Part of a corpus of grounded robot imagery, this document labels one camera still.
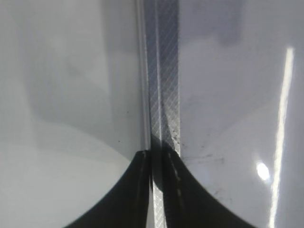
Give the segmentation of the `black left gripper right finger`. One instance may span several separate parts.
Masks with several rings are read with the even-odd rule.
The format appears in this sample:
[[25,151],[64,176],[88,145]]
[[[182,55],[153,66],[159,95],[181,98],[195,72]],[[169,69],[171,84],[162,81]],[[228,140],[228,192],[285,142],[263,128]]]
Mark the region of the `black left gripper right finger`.
[[169,228],[250,228],[251,224],[217,201],[166,142],[152,138],[154,168],[159,172]]

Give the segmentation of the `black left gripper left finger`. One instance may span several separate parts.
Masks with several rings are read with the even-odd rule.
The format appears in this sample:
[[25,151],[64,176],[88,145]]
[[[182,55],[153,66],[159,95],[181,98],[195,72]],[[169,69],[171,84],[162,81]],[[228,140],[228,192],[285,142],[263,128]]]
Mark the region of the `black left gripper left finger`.
[[135,153],[113,188],[68,228],[145,228],[149,206],[150,151]]

